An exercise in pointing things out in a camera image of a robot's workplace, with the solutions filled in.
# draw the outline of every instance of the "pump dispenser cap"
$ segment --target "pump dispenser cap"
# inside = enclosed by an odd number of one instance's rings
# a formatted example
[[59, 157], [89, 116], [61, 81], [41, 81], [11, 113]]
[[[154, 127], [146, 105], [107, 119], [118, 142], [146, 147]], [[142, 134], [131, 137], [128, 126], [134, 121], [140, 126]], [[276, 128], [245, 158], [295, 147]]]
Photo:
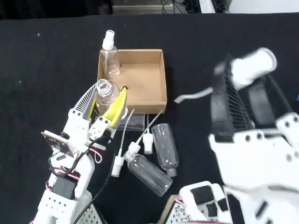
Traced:
[[103, 40], [102, 48], [104, 50], [112, 50], [113, 46], [114, 46], [114, 31], [107, 30], [105, 39]]

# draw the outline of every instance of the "black cable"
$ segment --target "black cable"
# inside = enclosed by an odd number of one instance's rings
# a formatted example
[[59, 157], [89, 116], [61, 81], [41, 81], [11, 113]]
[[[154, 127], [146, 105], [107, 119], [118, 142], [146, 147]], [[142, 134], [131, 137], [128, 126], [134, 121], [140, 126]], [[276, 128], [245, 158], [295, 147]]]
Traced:
[[[162, 2], [163, 0], [160, 0], [160, 2], [161, 2], [161, 6], [163, 6], [163, 2]], [[164, 12], [164, 8], [162, 7], [162, 13], [164, 14], [165, 12]]]
[[169, 1], [170, 1], [170, 0], [167, 0], [167, 1], [163, 4], [163, 7], [162, 7], [162, 11], [163, 11], [163, 9], [164, 9], [164, 11], [165, 11], [166, 14], [168, 14], [168, 13], [166, 12], [165, 5], [166, 5]]
[[177, 6], [177, 4], [176, 4], [175, 2], [176, 2], [176, 1], [174, 1], [174, 3], [173, 3], [173, 8], [174, 8], [174, 7], [177, 7], [177, 9], [180, 11], [180, 13], [183, 13], [182, 10]]
[[55, 176], [59, 176], [59, 177], [66, 177], [68, 174], [70, 174], [77, 166], [78, 162], [80, 161], [80, 159], [88, 153], [89, 149], [93, 146], [94, 143], [98, 142], [99, 140], [103, 139], [103, 138], [110, 138], [109, 136], [101, 136], [95, 140], [93, 140], [89, 145], [88, 145], [88, 148], [85, 152], [81, 153], [74, 161], [72, 167], [70, 169], [68, 169], [65, 173], [56, 173], [53, 166], [52, 166], [52, 163], [51, 163], [51, 158], [48, 160], [48, 163], [49, 163], [49, 167], [50, 167], [50, 171], [52, 174], [54, 174]]
[[[103, 184], [102, 187], [99, 189], [99, 191], [98, 191], [97, 194], [94, 196], [94, 198], [90, 201], [90, 203], [88, 203], [88, 205], [86, 205], [85, 208], [80, 212], [80, 214], [79, 214], [78, 217], [75, 219], [75, 221], [73, 222], [73, 224], [76, 224], [76, 223], [79, 221], [79, 219], [81, 218], [81, 216], [82, 216], [82, 215], [86, 212], [86, 210], [92, 205], [92, 203], [94, 202], [94, 200], [101, 194], [101, 192], [103, 191], [103, 189], [104, 189], [105, 186], [107, 185], [108, 180], [109, 180], [109, 178], [110, 178], [110, 176], [111, 176], [112, 169], [113, 169], [114, 160], [115, 160], [115, 154], [116, 154], [116, 147], [114, 147], [114, 154], [113, 154], [113, 159], [112, 159], [111, 167], [110, 167], [108, 176], [106, 177], [106, 180], [105, 180], [104, 184]], [[99, 211], [98, 214], [99, 214], [99, 217], [100, 217], [101, 221], [103, 222], [103, 221], [104, 221], [104, 217], [103, 217], [102, 213]]]
[[176, 10], [175, 10], [175, 7], [174, 7], [175, 3], [174, 3], [174, 0], [172, 0], [172, 7], [173, 7], [173, 14], [176, 13]]

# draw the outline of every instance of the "robotic arm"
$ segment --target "robotic arm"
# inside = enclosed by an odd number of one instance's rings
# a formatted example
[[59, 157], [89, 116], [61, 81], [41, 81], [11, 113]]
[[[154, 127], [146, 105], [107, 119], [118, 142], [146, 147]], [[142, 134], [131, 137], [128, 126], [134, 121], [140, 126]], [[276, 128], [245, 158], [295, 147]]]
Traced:
[[[126, 111], [127, 100], [127, 88], [124, 87], [108, 111], [90, 127], [95, 89], [96, 84], [70, 109], [60, 135], [49, 131], [42, 133], [53, 149], [53, 156], [49, 158], [51, 175], [34, 224], [72, 224], [92, 201], [87, 186], [94, 171], [94, 161], [88, 151], [91, 147], [106, 149]], [[103, 220], [91, 204], [77, 223], [102, 224]]]
[[[209, 182], [182, 188], [180, 197], [190, 221], [298, 222], [299, 116], [269, 74], [276, 65], [273, 53], [261, 48], [216, 66], [209, 142], [224, 193]], [[244, 87], [254, 122], [238, 93]], [[221, 198], [227, 201], [230, 217], [220, 206]]]

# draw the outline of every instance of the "spray bottle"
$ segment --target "spray bottle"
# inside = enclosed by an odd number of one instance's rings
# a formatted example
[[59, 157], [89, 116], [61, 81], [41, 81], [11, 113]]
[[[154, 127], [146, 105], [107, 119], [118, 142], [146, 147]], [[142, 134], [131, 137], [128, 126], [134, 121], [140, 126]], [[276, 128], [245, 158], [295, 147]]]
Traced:
[[113, 30], [106, 31], [106, 36], [100, 51], [100, 63], [107, 77], [115, 77], [120, 74], [120, 61], [118, 50], [114, 46]]

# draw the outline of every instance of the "screw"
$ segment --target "screw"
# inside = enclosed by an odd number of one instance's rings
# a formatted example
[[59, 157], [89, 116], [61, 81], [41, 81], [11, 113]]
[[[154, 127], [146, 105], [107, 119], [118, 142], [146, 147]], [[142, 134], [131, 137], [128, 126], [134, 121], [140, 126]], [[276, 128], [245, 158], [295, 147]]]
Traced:
[[286, 155], [286, 160], [288, 162], [291, 162], [292, 161], [292, 156], [290, 154]]
[[246, 140], [247, 142], [250, 142], [250, 136], [249, 136], [249, 135], [246, 135], [245, 140]]
[[262, 134], [260, 134], [260, 133], [258, 133], [257, 135], [256, 135], [256, 137], [257, 137], [257, 139], [261, 139], [262, 138]]

